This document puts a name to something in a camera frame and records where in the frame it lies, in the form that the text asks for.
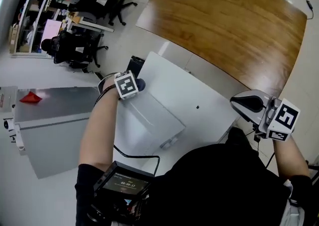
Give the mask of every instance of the forearm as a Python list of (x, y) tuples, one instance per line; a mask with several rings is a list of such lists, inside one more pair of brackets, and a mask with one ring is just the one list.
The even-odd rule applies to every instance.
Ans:
[(309, 176), (306, 161), (292, 137), (286, 142), (273, 142), (280, 177), (289, 179), (296, 175)]
[(118, 95), (110, 90), (93, 108), (81, 141), (79, 164), (103, 171), (112, 164), (117, 104)]

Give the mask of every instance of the red paper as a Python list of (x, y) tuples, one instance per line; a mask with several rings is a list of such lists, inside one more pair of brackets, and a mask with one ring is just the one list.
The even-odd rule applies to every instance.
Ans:
[(27, 96), (25, 96), (24, 98), (22, 98), (20, 101), (24, 102), (24, 103), (38, 103), (41, 100), (42, 100), (42, 98), (40, 98), (39, 96), (37, 96), (33, 92), (29, 92), (29, 94)]

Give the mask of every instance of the floor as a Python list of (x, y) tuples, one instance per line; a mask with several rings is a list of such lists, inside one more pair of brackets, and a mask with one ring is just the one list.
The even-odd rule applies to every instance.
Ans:
[[(138, 6), (131, 6), (123, 12), (123, 18), (127, 25), (122, 26), (116, 20), (114, 33), (105, 33), (102, 44), (108, 45), (110, 49), (107, 52), (99, 53), (98, 60), (102, 65), (100, 71), (105, 74), (123, 71), (126, 69), (132, 55), (146, 59), (148, 53), (154, 51), (189, 71), (196, 78), (228, 99), (234, 94), (247, 90), (247, 87), (197, 55), (166, 39), (136, 27), (136, 21), (148, 0), (132, 1), (137, 2)], [(311, 16), (312, 13), (306, 4), (306, 0), (288, 1), (309, 17)], [(317, 43), (319, 37), (319, 0), (310, 1), (314, 7), (315, 16), (307, 22), (299, 57), (281, 97), (285, 97), (301, 109), (301, 116), (293, 137), (304, 157), (311, 162), (319, 154), (319, 138), (317, 136), (317, 128), (319, 127), (319, 107), (317, 104), (317, 97), (319, 96), (317, 79), (319, 72), (317, 71), (317, 66), (319, 58), (316, 54), (319, 49), (319, 43)], [(248, 124), (242, 118), (239, 119), (237, 125), (246, 134), (252, 130), (251, 124)], [(253, 135), (249, 135), (248, 138), (254, 149), (257, 149), (258, 145), (253, 141)], [(260, 158), (264, 163), (267, 163), (273, 153), (272, 142), (270, 140), (262, 140), (259, 143), (259, 151)], [(269, 169), (275, 173), (277, 172), (275, 159), (270, 164)]]

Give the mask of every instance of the wooden table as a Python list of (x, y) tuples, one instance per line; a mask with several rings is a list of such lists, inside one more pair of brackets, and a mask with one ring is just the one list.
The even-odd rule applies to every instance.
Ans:
[(285, 0), (150, 0), (137, 26), (278, 96), (294, 67), (307, 16)]

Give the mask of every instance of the wrist strap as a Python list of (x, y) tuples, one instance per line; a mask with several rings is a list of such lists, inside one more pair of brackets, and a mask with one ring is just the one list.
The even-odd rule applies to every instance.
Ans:
[(114, 89), (114, 88), (116, 88), (116, 85), (115, 85), (115, 84), (113, 84), (113, 85), (109, 86), (108, 88), (106, 88), (106, 89), (100, 94), (100, 96), (99, 96), (98, 99), (96, 100), (94, 106), (97, 104), (97, 102), (99, 102), (99, 100), (100, 100), (109, 90)]

